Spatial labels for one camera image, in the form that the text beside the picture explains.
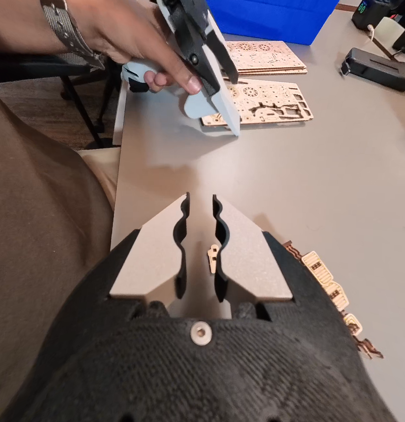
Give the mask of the person's left hand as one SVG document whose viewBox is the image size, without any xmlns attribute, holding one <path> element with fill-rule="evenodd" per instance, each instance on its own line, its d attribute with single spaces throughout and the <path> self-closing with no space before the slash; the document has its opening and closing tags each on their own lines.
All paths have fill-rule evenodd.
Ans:
<svg viewBox="0 0 405 422">
<path fill-rule="evenodd" d="M 68 10 L 86 44 L 115 62 L 133 59 L 155 63 L 159 71 L 146 71 L 144 82 L 153 92 L 178 84 L 190 95 L 202 84 L 168 45 L 170 28 L 158 6 L 150 1 L 69 0 Z"/>
</svg>

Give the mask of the person's left forearm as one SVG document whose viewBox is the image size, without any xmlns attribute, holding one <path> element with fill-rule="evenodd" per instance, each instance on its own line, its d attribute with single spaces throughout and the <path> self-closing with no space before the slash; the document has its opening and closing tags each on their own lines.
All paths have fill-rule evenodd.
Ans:
<svg viewBox="0 0 405 422">
<path fill-rule="evenodd" d="M 38 0 L 0 0 L 0 53 L 57 55 L 68 49 L 51 29 Z"/>
</svg>

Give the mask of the large blue bin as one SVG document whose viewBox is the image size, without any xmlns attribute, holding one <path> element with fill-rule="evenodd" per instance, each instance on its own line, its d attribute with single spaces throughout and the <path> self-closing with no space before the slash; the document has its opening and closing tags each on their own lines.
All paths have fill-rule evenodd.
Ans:
<svg viewBox="0 0 405 422">
<path fill-rule="evenodd" d="M 311 45 L 338 0 L 208 0 L 221 32 Z"/>
</svg>

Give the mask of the wooden robot model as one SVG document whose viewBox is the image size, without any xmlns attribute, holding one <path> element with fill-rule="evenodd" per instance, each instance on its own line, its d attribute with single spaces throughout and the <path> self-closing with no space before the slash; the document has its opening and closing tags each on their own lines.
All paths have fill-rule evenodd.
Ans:
<svg viewBox="0 0 405 422">
<path fill-rule="evenodd" d="M 359 339 L 363 327 L 354 314 L 346 311 L 346 308 L 349 306 L 348 297 L 342 286 L 335 281 L 332 273 L 326 267 L 319 255 L 315 251 L 310 251 L 309 253 L 302 255 L 293 246 L 290 240 L 282 245 L 295 259 L 301 262 L 309 270 L 316 281 L 321 285 L 340 313 L 343 322 L 355 341 L 358 351 L 364 353 L 369 359 L 384 359 L 384 355 L 367 338 L 363 340 Z"/>
</svg>

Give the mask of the black chair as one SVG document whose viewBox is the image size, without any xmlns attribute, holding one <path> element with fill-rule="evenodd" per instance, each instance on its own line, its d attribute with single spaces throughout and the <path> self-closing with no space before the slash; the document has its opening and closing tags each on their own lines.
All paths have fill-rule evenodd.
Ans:
<svg viewBox="0 0 405 422">
<path fill-rule="evenodd" d="M 113 148 L 112 138 L 101 138 L 104 132 L 103 117 L 114 90 L 120 92 L 121 65 L 112 59 L 104 59 L 104 70 L 93 70 L 86 61 L 77 61 L 73 55 L 20 55 L 0 53 L 0 84 L 41 78 L 57 77 L 62 82 L 61 97 L 71 100 L 86 124 L 93 142 L 85 149 Z M 93 123 L 75 86 L 105 80 L 103 103 L 100 114 Z"/>
</svg>

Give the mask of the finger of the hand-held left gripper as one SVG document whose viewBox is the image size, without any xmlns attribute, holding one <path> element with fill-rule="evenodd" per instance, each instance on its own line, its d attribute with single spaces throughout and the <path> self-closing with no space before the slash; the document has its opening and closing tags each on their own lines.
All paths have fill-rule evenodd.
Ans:
<svg viewBox="0 0 405 422">
<path fill-rule="evenodd" d="M 219 90 L 211 96 L 211 102 L 217 112 L 221 114 L 227 126 L 232 133 L 238 137 L 240 135 L 240 114 L 235 106 L 234 100 L 230 94 L 220 70 L 215 70 L 215 78 L 219 85 Z"/>
</svg>

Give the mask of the person's olive brown clothing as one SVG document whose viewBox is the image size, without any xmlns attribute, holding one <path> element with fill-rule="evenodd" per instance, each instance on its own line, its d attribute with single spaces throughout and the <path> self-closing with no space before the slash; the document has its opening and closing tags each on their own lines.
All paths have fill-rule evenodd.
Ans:
<svg viewBox="0 0 405 422">
<path fill-rule="evenodd" d="M 82 157 L 0 99 L 0 416 L 67 297 L 109 253 L 112 221 Z"/>
</svg>

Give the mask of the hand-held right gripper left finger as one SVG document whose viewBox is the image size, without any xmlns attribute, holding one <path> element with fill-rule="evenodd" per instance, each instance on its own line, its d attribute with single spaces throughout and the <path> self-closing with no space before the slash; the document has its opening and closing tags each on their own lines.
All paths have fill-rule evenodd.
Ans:
<svg viewBox="0 0 405 422">
<path fill-rule="evenodd" d="M 142 225 L 110 290 L 110 297 L 169 307 L 187 287 L 185 249 L 190 193 Z"/>
</svg>

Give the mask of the black flat box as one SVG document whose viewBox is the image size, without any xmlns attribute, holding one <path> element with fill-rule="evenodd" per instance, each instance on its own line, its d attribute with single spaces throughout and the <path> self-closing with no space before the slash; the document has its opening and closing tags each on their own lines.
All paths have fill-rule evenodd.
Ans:
<svg viewBox="0 0 405 422">
<path fill-rule="evenodd" d="M 352 48 L 341 64 L 342 75 L 352 74 L 381 86 L 405 92 L 405 62 Z"/>
</svg>

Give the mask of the small wooden puzzle piece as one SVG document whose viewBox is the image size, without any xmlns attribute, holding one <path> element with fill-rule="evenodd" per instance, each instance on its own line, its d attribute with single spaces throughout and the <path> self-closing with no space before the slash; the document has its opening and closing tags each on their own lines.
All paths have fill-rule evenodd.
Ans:
<svg viewBox="0 0 405 422">
<path fill-rule="evenodd" d="M 218 255 L 219 249 L 220 248 L 218 245 L 213 244 L 210 246 L 210 249 L 207 251 L 209 270 L 212 275 L 216 273 L 217 255 Z"/>
</svg>

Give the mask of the black device with green lights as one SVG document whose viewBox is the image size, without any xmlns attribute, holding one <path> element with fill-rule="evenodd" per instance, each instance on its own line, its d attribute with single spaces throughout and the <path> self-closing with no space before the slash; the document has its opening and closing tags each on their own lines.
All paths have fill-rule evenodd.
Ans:
<svg viewBox="0 0 405 422">
<path fill-rule="evenodd" d="M 352 22 L 357 29 L 366 30 L 368 25 L 373 28 L 379 24 L 389 10 L 389 1 L 363 0 L 352 15 Z"/>
</svg>

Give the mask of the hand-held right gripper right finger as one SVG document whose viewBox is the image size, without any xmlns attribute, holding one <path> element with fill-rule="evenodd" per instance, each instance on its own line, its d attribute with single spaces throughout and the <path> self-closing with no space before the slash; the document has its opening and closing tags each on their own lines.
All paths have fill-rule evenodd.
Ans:
<svg viewBox="0 0 405 422">
<path fill-rule="evenodd" d="M 263 230 L 226 199 L 214 194 L 213 217 L 219 250 L 214 288 L 220 303 L 285 303 L 293 299 Z"/>
</svg>

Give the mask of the laser-cut wooden puzzle sheet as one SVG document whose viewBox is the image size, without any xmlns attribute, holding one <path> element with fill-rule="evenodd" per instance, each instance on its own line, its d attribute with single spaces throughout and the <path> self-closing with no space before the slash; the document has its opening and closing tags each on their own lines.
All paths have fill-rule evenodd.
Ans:
<svg viewBox="0 0 405 422">
<path fill-rule="evenodd" d="M 225 79 L 241 124 L 306 122 L 313 119 L 295 83 L 241 79 L 232 84 Z"/>
<path fill-rule="evenodd" d="M 255 124 L 274 124 L 274 123 L 296 123 L 305 122 L 313 119 L 312 115 L 307 114 L 280 114 L 275 110 L 262 109 L 261 113 L 246 113 L 240 117 L 241 125 L 255 125 Z M 220 114 L 206 116 L 201 119 L 202 125 L 207 127 L 228 126 L 226 121 Z"/>
</svg>

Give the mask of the stack of wooden puzzle sheets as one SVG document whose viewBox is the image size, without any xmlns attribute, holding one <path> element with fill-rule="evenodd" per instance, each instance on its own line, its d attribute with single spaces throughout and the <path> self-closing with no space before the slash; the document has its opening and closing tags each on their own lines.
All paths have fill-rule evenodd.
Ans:
<svg viewBox="0 0 405 422">
<path fill-rule="evenodd" d="M 306 74 L 305 64 L 283 41 L 227 41 L 239 76 Z"/>
</svg>

